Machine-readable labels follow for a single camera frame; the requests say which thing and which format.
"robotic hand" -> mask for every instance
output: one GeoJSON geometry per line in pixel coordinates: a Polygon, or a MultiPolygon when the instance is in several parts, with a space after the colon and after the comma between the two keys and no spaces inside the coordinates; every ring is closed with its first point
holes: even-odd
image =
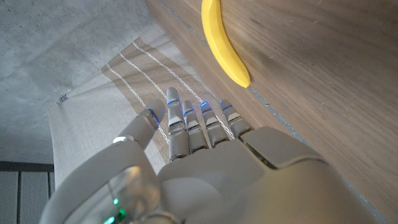
{"type": "Polygon", "coordinates": [[[275,129],[253,130],[227,100],[231,141],[201,105],[212,149],[174,88],[167,109],[170,164],[156,175],[144,154],[164,116],[153,101],[64,180],[40,223],[377,223],[319,154],[275,129]]]}

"yellow banana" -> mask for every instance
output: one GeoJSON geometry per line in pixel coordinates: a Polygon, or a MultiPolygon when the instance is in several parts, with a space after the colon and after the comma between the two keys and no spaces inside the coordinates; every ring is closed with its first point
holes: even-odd
{"type": "Polygon", "coordinates": [[[202,1],[201,21],[206,40],[221,68],[234,82],[247,88],[250,85],[249,73],[225,34],[220,0],[202,1]]]}

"green led light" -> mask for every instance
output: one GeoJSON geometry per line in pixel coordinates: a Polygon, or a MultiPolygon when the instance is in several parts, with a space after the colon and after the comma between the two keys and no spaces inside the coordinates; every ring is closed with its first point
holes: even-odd
{"type": "Polygon", "coordinates": [[[120,208],[120,209],[119,209],[118,218],[119,218],[120,220],[123,220],[125,217],[126,217],[126,211],[125,211],[123,208],[120,208]]]}
{"type": "Polygon", "coordinates": [[[107,219],[104,224],[112,224],[114,222],[114,217],[107,219]]]}

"white stripe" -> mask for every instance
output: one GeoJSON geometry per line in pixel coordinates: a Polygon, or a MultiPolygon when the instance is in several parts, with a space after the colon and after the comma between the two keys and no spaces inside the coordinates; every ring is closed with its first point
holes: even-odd
{"type": "Polygon", "coordinates": [[[134,64],[133,64],[130,60],[128,60],[122,53],[119,53],[119,55],[120,55],[128,64],[130,64],[130,65],[133,66],[135,69],[137,69],[138,72],[140,72],[141,74],[143,74],[143,75],[156,87],[156,89],[164,96],[164,98],[167,99],[167,98],[166,98],[166,94],[164,94],[164,92],[159,88],[159,86],[156,85],[156,83],[155,83],[151,78],[149,78],[149,76],[148,76],[145,72],[143,72],[139,67],[137,67],[137,65],[134,65],[134,64]]]}
{"type": "MultiPolygon", "coordinates": [[[[138,45],[133,41],[132,44],[136,47],[136,49],[140,50],[142,53],[145,53],[146,55],[148,55],[148,57],[150,57],[152,60],[154,60],[155,62],[157,62],[160,66],[164,67],[167,69],[167,71],[169,71],[176,79],[178,79],[180,81],[180,83],[182,83],[185,88],[194,95],[194,97],[200,102],[202,103],[203,100],[178,76],[176,75],[173,70],[171,70],[168,66],[164,65],[162,62],[160,62],[159,60],[157,60],[154,56],[152,56],[149,52],[145,51],[144,49],[138,47],[138,45]]],[[[229,127],[227,127],[221,120],[220,118],[216,115],[217,120],[220,122],[221,126],[224,128],[224,130],[229,134],[229,136],[234,139],[233,133],[229,130],[229,127]]]]}
{"type": "MultiPolygon", "coordinates": [[[[127,88],[129,88],[129,90],[131,91],[132,94],[134,94],[134,96],[136,96],[136,98],[140,101],[140,103],[143,105],[143,107],[146,107],[147,105],[143,102],[143,100],[141,99],[141,97],[139,97],[139,95],[131,88],[130,84],[128,84],[128,82],[126,82],[126,80],[119,75],[117,72],[115,72],[110,66],[109,64],[106,64],[107,68],[109,69],[109,71],[111,71],[114,75],[116,75],[117,77],[119,77],[123,83],[127,86],[127,88]]],[[[159,131],[160,133],[163,135],[163,138],[166,140],[167,144],[169,144],[169,139],[167,138],[167,136],[165,135],[163,129],[159,126],[159,131]]]]}

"blue led light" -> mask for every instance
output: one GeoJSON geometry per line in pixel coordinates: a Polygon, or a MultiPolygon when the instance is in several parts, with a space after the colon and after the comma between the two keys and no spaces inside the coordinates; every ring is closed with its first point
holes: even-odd
{"type": "Polygon", "coordinates": [[[227,106],[226,108],[223,109],[223,111],[224,111],[224,110],[227,110],[227,109],[230,108],[230,107],[232,107],[232,105],[227,106]]]}
{"type": "Polygon", "coordinates": [[[173,102],[178,102],[178,100],[170,101],[170,102],[168,102],[168,104],[170,105],[170,104],[172,104],[173,102]]]}

